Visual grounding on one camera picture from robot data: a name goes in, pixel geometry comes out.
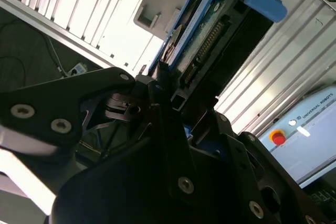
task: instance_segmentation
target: black cable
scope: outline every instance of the black cable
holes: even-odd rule
[[[100,129],[97,129],[97,145],[99,148],[103,148],[103,140],[101,138]]]
[[[44,41],[44,43],[45,43],[45,45],[46,45],[46,48],[47,48],[47,51],[48,51],[48,54],[49,54],[51,60],[52,60],[53,63],[55,64],[56,68],[57,68],[57,69],[60,69],[60,66],[58,65],[57,61],[52,57],[53,54],[52,54],[51,51],[50,51],[49,43],[48,43],[48,41],[47,41],[47,39],[46,39],[46,36],[45,36],[42,32],[40,32],[38,29],[36,29],[35,27],[31,26],[30,24],[24,22],[24,21],[21,20],[21,19],[15,19],[15,20],[12,20],[11,22],[2,23],[2,24],[0,24],[0,25],[2,25],[2,27],[0,28],[0,34],[1,34],[1,32],[3,31],[3,29],[4,29],[5,27],[9,26],[9,25],[26,25],[26,26],[28,26],[29,28],[31,28],[32,30],[38,32],[38,33],[42,36],[42,39],[43,39],[43,41]]]
[[[115,121],[114,129],[113,129],[113,131],[111,133],[111,136],[110,136],[109,140],[107,141],[104,149],[102,150],[102,152],[100,154],[99,161],[103,160],[107,156],[107,154],[108,154],[108,152],[110,150],[110,146],[111,146],[111,144],[112,144],[112,142],[114,140],[114,137],[116,136],[116,133],[118,131],[119,126],[120,126],[120,122]]]
[[[27,76],[26,76],[26,68],[25,68],[25,65],[23,64],[23,62],[19,58],[16,58],[14,56],[1,56],[0,59],[13,59],[13,60],[17,60],[21,64],[22,70],[23,70],[23,87],[25,87]]]

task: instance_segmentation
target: cable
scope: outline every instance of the cable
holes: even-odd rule
[[[114,137],[116,136],[116,133],[118,131],[119,126],[120,126],[120,122],[115,121],[115,123],[114,123],[114,129],[113,129],[113,131],[111,133],[111,136],[110,136],[109,140],[107,141],[104,149],[101,152],[101,155],[99,157],[99,161],[103,160],[107,156],[107,154],[108,154],[108,152],[110,150],[110,146],[111,146],[111,144],[113,142]]]
[[[59,57],[58,57],[58,55],[57,55],[57,53],[56,53],[56,50],[55,50],[55,48],[54,48],[54,45],[52,44],[53,42],[51,41],[51,39],[50,39],[50,37],[48,36],[48,39],[49,39],[49,42],[50,42],[50,45],[51,45],[51,48],[52,48],[52,50],[54,51],[54,54],[55,54],[55,56],[56,56],[56,58],[57,58],[57,60],[58,60],[58,63],[59,63],[59,67],[61,68],[61,70],[63,71],[63,74],[65,74],[65,76],[69,76],[66,72],[65,72],[65,70],[64,70],[64,68],[63,68],[63,66],[62,66],[62,63],[61,63],[61,61],[59,60]]]
[[[80,143],[82,146],[84,146],[86,149],[89,149],[89,150],[91,150],[91,151],[93,151],[93,152],[96,152],[96,153],[98,153],[98,154],[101,155],[101,153],[100,153],[98,150],[95,150],[94,148],[92,148],[92,146],[88,145],[87,143],[85,143],[85,142],[83,142],[83,141],[79,141],[79,143]]]
[[[97,129],[97,144],[99,148],[103,148],[103,140],[101,138],[100,129]]]
[[[55,53],[55,55],[56,55],[56,57],[57,57],[57,60],[58,60],[58,62],[59,62],[59,64],[60,64],[60,66],[59,66],[59,64],[54,60],[54,58],[52,57],[53,55],[52,55],[52,53],[51,53],[51,51],[50,51],[50,48],[49,48],[49,45],[48,45],[48,41],[47,41],[47,39],[46,39],[46,35],[43,34],[41,31],[39,31],[39,30],[36,29],[35,27],[31,26],[30,24],[28,24],[28,23],[26,23],[26,22],[24,22],[23,20],[18,19],[18,18],[15,19],[15,20],[12,20],[12,21],[10,21],[10,22],[7,22],[7,23],[2,23],[2,24],[0,24],[0,25],[2,25],[2,27],[0,28],[0,33],[2,32],[2,30],[3,30],[5,27],[7,27],[7,26],[9,26],[9,25],[26,25],[26,26],[28,26],[30,29],[32,29],[32,30],[36,31],[37,33],[39,33],[39,34],[42,36],[42,39],[43,39],[43,41],[44,41],[44,43],[45,43],[45,45],[46,45],[47,51],[48,51],[48,53],[49,53],[49,56],[50,56],[51,60],[53,61],[53,63],[55,64],[56,68],[57,68],[58,70],[60,69],[60,70],[62,71],[62,75],[63,75],[64,77],[67,77],[67,76],[68,76],[68,74],[64,71],[64,69],[63,69],[63,67],[62,67],[62,65],[61,65],[61,62],[60,62],[60,60],[59,60],[59,58],[58,58],[58,55],[57,55],[57,53],[56,53],[56,51],[55,51],[55,49],[54,49],[53,44],[51,43],[51,40],[50,40],[49,36],[48,36],[48,38],[49,38],[49,41],[50,41],[50,45],[51,45],[52,48],[53,48],[53,51],[54,51],[54,53]]]
[[[27,80],[26,80],[27,76],[26,76],[26,68],[25,68],[25,65],[23,64],[23,62],[19,58],[16,58],[14,56],[1,56],[0,59],[13,59],[13,60],[17,60],[21,64],[22,70],[23,70],[23,87],[25,87],[26,83],[27,83]]]

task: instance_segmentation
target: mounting hole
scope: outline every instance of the mounting hole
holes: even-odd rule
[[[311,218],[309,215],[306,215],[306,221],[308,224],[316,224],[313,218]]]
[[[220,157],[221,155],[221,153],[220,153],[220,151],[219,150],[215,150],[214,152],[213,152],[213,154],[216,156],[216,157]]]
[[[248,206],[250,207],[251,212],[254,213],[257,218],[262,219],[264,217],[264,211],[258,203],[255,201],[250,201]]]
[[[35,110],[32,106],[27,104],[17,104],[11,108],[11,113],[16,118],[27,119],[35,114]]]
[[[131,115],[137,114],[137,113],[139,113],[139,112],[140,112],[140,107],[138,107],[138,106],[134,106],[134,107],[131,107],[131,108],[129,109],[129,113],[130,113]]]
[[[72,125],[68,120],[58,118],[51,122],[50,127],[57,133],[66,134],[71,131]]]
[[[186,194],[192,194],[194,192],[194,184],[187,177],[180,177],[178,181],[179,188]]]
[[[280,198],[273,188],[267,186],[261,191],[262,199],[264,200],[265,206],[272,213],[275,214],[280,210]]]
[[[240,163],[241,168],[246,169],[247,166],[244,163]]]
[[[120,74],[120,77],[122,78],[122,79],[124,79],[124,80],[126,80],[126,81],[128,81],[130,78],[126,75],[126,74],[124,74],[124,73],[121,73]]]

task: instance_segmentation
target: emergency stop button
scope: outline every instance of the emergency stop button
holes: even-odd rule
[[[269,138],[275,145],[282,145],[286,141],[285,133],[282,130],[272,131]]]

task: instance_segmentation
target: bolt head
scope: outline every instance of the bolt head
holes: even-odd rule
[[[225,117],[225,115],[220,115],[219,117],[220,117],[220,119],[221,119],[222,121],[224,121],[224,122],[227,121],[227,118]]]
[[[187,177],[180,177],[178,180],[179,188],[186,194],[192,194],[194,192],[194,184]]]
[[[35,114],[35,110],[27,104],[16,104],[11,108],[11,114],[16,118],[28,119]]]
[[[68,120],[62,119],[62,118],[53,120],[51,122],[50,127],[53,131],[60,133],[60,134],[67,134],[72,129],[71,123]]]
[[[316,224],[313,218],[311,218],[309,215],[306,215],[306,221],[308,224]]]
[[[251,212],[258,218],[262,219],[264,217],[264,211],[261,206],[255,201],[250,201],[248,206],[250,207]]]
[[[217,4],[215,5],[214,12],[218,11],[220,6],[221,6],[221,4],[220,4],[220,3],[217,3]]]
[[[256,141],[256,138],[252,135],[247,135],[248,139],[250,139],[252,142]]]
[[[126,75],[126,74],[124,74],[124,73],[121,73],[120,74],[120,77],[122,78],[122,79],[124,79],[124,80],[126,80],[126,81],[128,81],[130,78]]]

